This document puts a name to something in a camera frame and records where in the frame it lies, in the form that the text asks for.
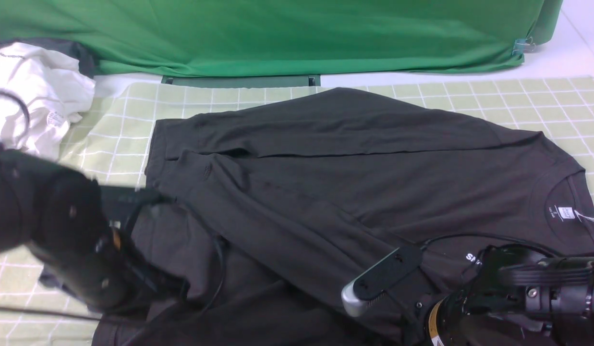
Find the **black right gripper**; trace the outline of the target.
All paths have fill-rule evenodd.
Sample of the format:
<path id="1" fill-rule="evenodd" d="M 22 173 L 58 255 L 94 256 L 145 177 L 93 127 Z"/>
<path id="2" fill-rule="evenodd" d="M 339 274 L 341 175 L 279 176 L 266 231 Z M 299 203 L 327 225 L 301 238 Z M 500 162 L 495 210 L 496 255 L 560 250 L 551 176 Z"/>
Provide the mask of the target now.
<path id="1" fill-rule="evenodd" d="M 519 346 L 533 339 L 529 331 L 540 322 L 527 309 L 529 291 L 538 285 L 516 284 L 514 270 L 531 267 L 547 257 L 533 245 L 487 246 L 478 253 L 474 276 L 428 306 L 403 337 L 405 346 Z"/>

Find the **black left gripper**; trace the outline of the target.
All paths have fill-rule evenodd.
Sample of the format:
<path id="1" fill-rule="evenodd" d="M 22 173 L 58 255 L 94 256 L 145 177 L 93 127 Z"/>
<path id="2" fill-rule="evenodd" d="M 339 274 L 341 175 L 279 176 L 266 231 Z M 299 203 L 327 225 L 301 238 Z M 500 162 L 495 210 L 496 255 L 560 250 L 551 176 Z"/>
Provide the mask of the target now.
<path id="1" fill-rule="evenodd" d="M 114 226 L 98 235 L 60 235 L 51 243 L 31 242 L 44 264 L 40 282 L 83 302 L 97 313 L 129 313 L 154 302 L 186 299 L 187 279 L 147 261 L 133 240 Z"/>

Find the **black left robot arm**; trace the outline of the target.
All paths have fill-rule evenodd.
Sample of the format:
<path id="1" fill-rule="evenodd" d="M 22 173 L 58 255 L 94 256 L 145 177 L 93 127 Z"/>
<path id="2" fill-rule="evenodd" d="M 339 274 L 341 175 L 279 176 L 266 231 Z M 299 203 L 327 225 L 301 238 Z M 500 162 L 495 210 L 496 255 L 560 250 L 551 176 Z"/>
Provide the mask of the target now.
<path id="1" fill-rule="evenodd" d="M 186 300 L 188 281 L 147 260 L 131 237 L 143 208 L 170 202 L 0 146 L 0 253 L 26 247 L 44 265 L 43 285 L 94 312 Z"/>

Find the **gray black right robot arm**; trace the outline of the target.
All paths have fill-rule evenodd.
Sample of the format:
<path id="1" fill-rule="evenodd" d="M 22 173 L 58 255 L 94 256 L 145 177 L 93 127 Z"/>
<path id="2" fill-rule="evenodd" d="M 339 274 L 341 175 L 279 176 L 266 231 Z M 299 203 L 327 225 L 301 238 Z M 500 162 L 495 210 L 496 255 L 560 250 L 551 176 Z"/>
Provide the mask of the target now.
<path id="1" fill-rule="evenodd" d="M 594 253 L 490 246 L 475 265 L 431 307 L 415 346 L 594 346 Z"/>

